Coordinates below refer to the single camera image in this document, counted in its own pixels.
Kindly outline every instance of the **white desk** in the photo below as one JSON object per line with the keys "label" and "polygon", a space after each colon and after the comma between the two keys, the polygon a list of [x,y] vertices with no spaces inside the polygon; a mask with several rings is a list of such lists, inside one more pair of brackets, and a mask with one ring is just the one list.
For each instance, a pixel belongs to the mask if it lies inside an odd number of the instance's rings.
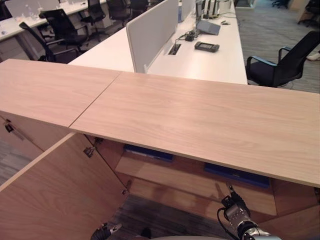
{"label": "white desk", "polygon": [[126,28],[108,37],[69,64],[133,73],[134,64]]}
{"label": "white desk", "polygon": [[[210,20],[215,24],[228,21],[230,25],[221,25],[219,35],[201,34],[192,42],[180,40],[181,44],[176,55],[168,55],[172,44],[164,47],[158,57],[149,67],[147,73],[181,77],[189,79],[201,79],[216,82],[247,84],[244,57],[236,18],[220,17]],[[195,19],[189,15],[172,36],[171,41],[193,29]],[[195,49],[195,43],[201,41],[209,44],[219,44],[218,52],[205,52]]]}
{"label": "white desk", "polygon": [[[106,0],[100,0],[100,3],[105,3]],[[77,2],[75,4],[69,4],[68,2],[64,2],[60,4],[60,7],[63,8],[65,13],[67,15],[71,15],[80,11],[83,11],[88,8],[88,3],[85,2]],[[25,22],[28,24],[29,27],[34,28],[37,27],[41,24],[44,24],[47,22],[46,19],[37,19],[37,20],[32,20],[30,17],[26,17],[24,19],[21,19],[20,22],[17,22],[15,18],[11,17],[5,20],[0,21],[0,42],[8,39],[10,37],[13,37],[24,30],[19,27],[19,24],[21,22]]]}
{"label": "white desk", "polygon": [[[230,12],[235,12],[233,4]],[[230,23],[221,26],[218,36],[201,34],[193,42],[178,41],[181,47],[177,55],[168,55],[175,39],[193,29],[195,19],[190,14],[182,23],[178,23],[175,34],[165,44],[147,73],[246,85],[247,75],[238,23],[236,18],[230,18],[236,16],[233,13],[228,13],[228,17],[210,20],[216,24],[223,20]],[[216,53],[195,50],[196,41],[219,44],[220,49]],[[69,64],[134,72],[126,30],[120,30]]]}

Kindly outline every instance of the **water bottle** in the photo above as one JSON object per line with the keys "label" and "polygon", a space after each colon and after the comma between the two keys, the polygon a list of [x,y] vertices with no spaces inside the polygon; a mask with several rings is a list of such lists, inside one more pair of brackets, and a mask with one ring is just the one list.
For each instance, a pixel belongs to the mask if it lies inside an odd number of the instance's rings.
{"label": "water bottle", "polygon": [[31,7],[26,4],[25,5],[25,8],[27,9],[28,13],[29,13],[29,16],[31,17],[32,20],[36,20],[37,19],[37,16],[34,14],[34,12],[32,11]]}

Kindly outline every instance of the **wooden countertop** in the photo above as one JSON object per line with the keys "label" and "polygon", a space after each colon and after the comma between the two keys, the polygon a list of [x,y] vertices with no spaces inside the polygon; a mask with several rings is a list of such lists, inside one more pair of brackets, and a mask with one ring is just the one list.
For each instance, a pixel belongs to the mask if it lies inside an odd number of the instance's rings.
{"label": "wooden countertop", "polygon": [[8,59],[0,64],[0,111],[69,127],[119,74]]}
{"label": "wooden countertop", "polygon": [[315,93],[123,72],[70,128],[320,187],[319,106]]}
{"label": "wooden countertop", "polygon": [[0,63],[0,111],[320,187],[316,93],[25,60]]}

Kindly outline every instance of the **office chair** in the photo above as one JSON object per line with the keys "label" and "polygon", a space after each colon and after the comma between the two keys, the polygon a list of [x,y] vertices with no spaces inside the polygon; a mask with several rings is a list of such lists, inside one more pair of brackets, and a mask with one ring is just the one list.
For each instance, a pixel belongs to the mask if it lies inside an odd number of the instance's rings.
{"label": "office chair", "polygon": [[8,0],[0,0],[0,21],[12,18],[8,8],[5,5],[5,2]]}
{"label": "office chair", "polygon": [[122,26],[125,26],[126,20],[131,18],[131,11],[128,9],[124,0],[107,0],[106,4],[109,8],[109,17],[111,20],[119,20]]}
{"label": "office chair", "polygon": [[98,31],[98,28],[96,26],[96,22],[99,22],[106,17],[104,11],[101,8],[100,0],[88,0],[88,12],[89,16],[81,19],[81,22],[90,23],[91,26],[94,26],[95,34],[92,34],[92,36],[95,35],[97,40],[101,42],[99,34],[107,35],[107,33],[105,33],[104,31]]}
{"label": "office chair", "polygon": [[67,49],[64,51],[53,52],[49,46],[53,44],[59,44],[63,42],[63,39],[45,42],[35,31],[33,31],[25,22],[19,24],[19,27],[28,31],[44,48],[45,55],[42,55],[38,61],[43,62],[54,62],[54,63],[62,63],[67,64],[71,62],[73,59],[78,57],[78,50],[75,48]]}
{"label": "office chair", "polygon": [[136,18],[139,15],[147,11],[149,6],[148,0],[131,0],[130,9],[132,11],[132,18]]}
{"label": "office chair", "polygon": [[309,3],[305,6],[305,10],[308,13],[312,14],[312,17],[309,19],[301,20],[298,22],[306,24],[306,27],[309,27],[310,24],[319,25],[317,22],[317,17],[320,15],[320,0],[310,0]]}
{"label": "office chair", "polygon": [[[68,45],[76,46],[79,52],[83,52],[80,46],[84,45],[89,38],[86,25],[75,28],[63,9],[42,11],[39,16],[46,18],[53,29],[55,39],[64,39],[62,44],[65,44],[66,48],[68,48]],[[82,28],[84,28],[85,34],[78,34],[78,30]]]}
{"label": "office chair", "polygon": [[272,7],[280,8],[281,6],[284,6],[286,9],[288,9],[288,3],[289,0],[275,0],[272,3]]}
{"label": "office chair", "polygon": [[[306,57],[320,43],[320,31],[310,31],[292,49],[285,46],[278,52],[278,63],[250,56],[246,61],[246,76],[260,86],[273,87],[284,85],[303,75]],[[288,53],[282,58],[282,50]]]}

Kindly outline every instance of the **white partition panel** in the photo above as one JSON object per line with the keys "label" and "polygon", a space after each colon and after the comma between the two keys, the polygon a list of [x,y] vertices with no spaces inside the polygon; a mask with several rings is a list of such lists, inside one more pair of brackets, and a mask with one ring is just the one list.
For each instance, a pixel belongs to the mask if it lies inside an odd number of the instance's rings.
{"label": "white partition panel", "polygon": [[22,14],[25,17],[30,17],[30,11],[35,15],[38,15],[38,9],[42,10],[54,10],[60,7],[58,0],[10,0],[4,3],[11,13],[12,17],[20,17]]}
{"label": "white partition panel", "polygon": [[182,0],[181,20],[183,21],[189,15],[191,10],[195,7],[196,7],[195,0]]}
{"label": "white partition panel", "polygon": [[126,25],[134,71],[145,73],[176,31],[178,0],[165,0]]}

